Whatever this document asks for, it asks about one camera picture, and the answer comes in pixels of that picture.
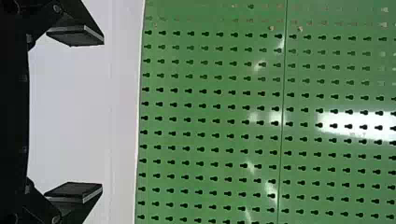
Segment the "white background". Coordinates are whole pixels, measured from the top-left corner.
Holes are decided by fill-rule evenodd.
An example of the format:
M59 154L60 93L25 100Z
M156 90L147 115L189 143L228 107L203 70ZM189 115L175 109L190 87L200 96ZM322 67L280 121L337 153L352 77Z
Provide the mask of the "white background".
M43 36L29 53L29 176L42 192L102 183L86 224L134 223L143 2L84 0L104 46L69 48Z

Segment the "perforated metal sheet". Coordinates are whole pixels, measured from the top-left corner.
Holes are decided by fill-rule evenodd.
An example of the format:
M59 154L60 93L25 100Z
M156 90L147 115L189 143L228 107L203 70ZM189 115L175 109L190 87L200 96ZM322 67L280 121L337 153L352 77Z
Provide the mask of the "perforated metal sheet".
M146 4L136 223L394 222L396 4Z
M279 223L394 223L393 1L289 0Z

